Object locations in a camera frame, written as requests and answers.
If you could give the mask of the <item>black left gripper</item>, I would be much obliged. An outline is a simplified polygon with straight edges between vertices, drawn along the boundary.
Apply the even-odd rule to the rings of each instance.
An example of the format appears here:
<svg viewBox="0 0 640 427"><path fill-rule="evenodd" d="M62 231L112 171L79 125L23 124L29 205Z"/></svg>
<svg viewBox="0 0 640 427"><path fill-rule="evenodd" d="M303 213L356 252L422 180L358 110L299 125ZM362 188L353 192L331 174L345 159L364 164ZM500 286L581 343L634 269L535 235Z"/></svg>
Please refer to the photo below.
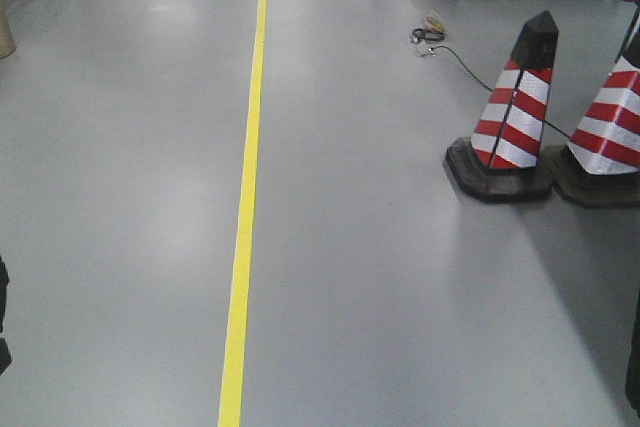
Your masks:
<svg viewBox="0 0 640 427"><path fill-rule="evenodd" d="M4 332L4 320L7 306L7 287L9 285L9 275L6 264L0 260L0 332ZM0 373L3 374L11 364L11 353L4 337L0 338Z"/></svg>

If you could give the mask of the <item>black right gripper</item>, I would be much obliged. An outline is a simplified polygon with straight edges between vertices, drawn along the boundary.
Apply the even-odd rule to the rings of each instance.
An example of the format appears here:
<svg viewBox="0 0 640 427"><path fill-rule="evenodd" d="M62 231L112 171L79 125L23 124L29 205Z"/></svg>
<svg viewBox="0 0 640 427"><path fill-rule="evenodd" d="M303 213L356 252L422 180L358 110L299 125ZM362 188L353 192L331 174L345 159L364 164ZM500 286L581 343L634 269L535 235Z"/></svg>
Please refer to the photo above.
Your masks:
<svg viewBox="0 0 640 427"><path fill-rule="evenodd" d="M631 336L631 350L626 370L625 395L633 410L639 413L639 314L634 320Z"/></svg>

